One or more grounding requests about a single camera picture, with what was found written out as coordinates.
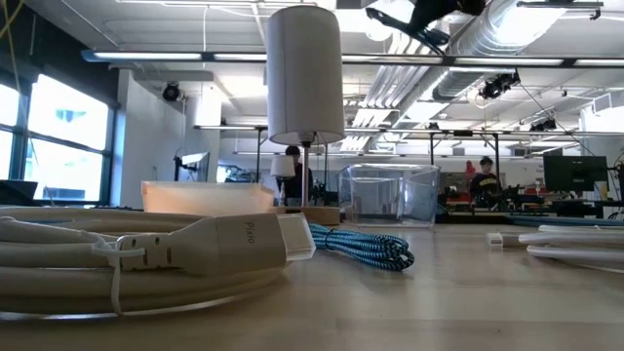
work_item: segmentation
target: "translucent box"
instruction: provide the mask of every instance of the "translucent box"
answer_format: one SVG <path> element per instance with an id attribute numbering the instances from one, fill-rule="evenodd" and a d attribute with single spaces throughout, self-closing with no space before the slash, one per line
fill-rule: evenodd
<path id="1" fill-rule="evenodd" d="M 352 165 L 339 174 L 340 208 L 358 225 L 430 227 L 439 182 L 437 166 Z"/>

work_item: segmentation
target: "window frame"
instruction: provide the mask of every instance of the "window frame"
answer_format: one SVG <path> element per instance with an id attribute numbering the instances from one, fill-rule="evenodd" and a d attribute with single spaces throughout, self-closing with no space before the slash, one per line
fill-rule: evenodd
<path id="1" fill-rule="evenodd" d="M 79 89 L 66 84 L 62 81 L 60 83 L 75 89 L 81 93 Z M 15 82 L 11 84 L 5 80 L 0 80 L 0 84 L 16 89 Z M 28 118 L 30 114 L 30 103 L 32 97 L 32 85 L 34 82 L 28 82 L 24 85 L 23 81 L 20 81 L 21 93 L 19 95 L 19 108 L 18 108 L 18 120 L 14 126 L 8 126 L 0 124 L 0 130 L 13 134 L 13 148 L 11 151 L 11 163 L 9 166 L 9 179 L 23 180 L 26 169 L 26 150 L 28 149 L 28 137 L 32 139 L 40 139 L 47 142 L 52 142 L 58 145 L 67 146 L 87 152 L 93 152 L 102 156 L 102 167 L 99 185 L 99 200 L 98 201 L 76 201 L 76 200 L 54 200 L 55 205 L 62 206 L 74 206 L 74 205 L 95 205 L 95 206 L 109 206 L 110 205 L 110 187 L 112 179 L 112 158 L 113 158 L 113 145 L 115 137 L 115 129 L 117 127 L 117 110 L 118 105 L 111 105 L 105 101 L 101 101 L 108 106 L 108 116 L 106 121 L 106 144 L 103 150 L 97 150 L 90 146 L 81 144 L 79 142 L 65 140 L 55 136 L 46 136 L 40 133 L 31 132 L 28 130 Z M 50 199 L 35 200 L 40 205 L 52 205 Z"/>

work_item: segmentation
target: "lab workbench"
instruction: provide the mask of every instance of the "lab workbench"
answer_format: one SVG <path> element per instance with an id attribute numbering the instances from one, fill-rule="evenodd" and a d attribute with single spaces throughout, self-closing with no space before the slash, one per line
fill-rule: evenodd
<path id="1" fill-rule="evenodd" d="M 11 321 L 3 350 L 621 350 L 624 279 L 494 250 L 503 225 L 374 228 L 410 243 L 415 264 L 372 269 L 317 251 L 251 297 L 174 314 Z"/>

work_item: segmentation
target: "cable tie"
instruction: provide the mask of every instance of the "cable tie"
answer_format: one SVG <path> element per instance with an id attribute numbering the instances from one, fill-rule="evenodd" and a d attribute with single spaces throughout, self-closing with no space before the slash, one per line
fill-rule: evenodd
<path id="1" fill-rule="evenodd" d="M 113 280 L 110 289 L 110 303 L 113 311 L 119 317 L 124 315 L 119 302 L 119 290 L 121 285 L 121 258 L 136 257 L 145 254 L 145 248 L 134 250 L 121 250 L 121 238 L 115 243 L 106 243 L 104 239 L 96 233 L 81 230 L 80 234 L 93 241 L 91 253 L 104 256 L 108 259 L 108 264 L 113 267 Z"/>
<path id="2" fill-rule="evenodd" d="M 330 246 L 328 245 L 328 238 L 330 237 L 330 235 L 333 233 L 334 230 L 335 228 L 332 228 L 327 234 L 325 234 L 325 249 L 327 250 L 331 250 Z"/>

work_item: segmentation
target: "lamp shade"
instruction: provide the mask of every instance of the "lamp shade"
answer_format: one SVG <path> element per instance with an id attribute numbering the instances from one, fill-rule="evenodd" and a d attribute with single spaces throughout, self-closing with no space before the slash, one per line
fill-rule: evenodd
<path id="1" fill-rule="evenodd" d="M 271 163 L 271 175 L 280 177 L 294 176 L 293 156 L 275 156 Z"/>
<path id="2" fill-rule="evenodd" d="M 294 6 L 267 26 L 269 139 L 285 145 L 344 139 L 340 29 L 328 10 Z"/>

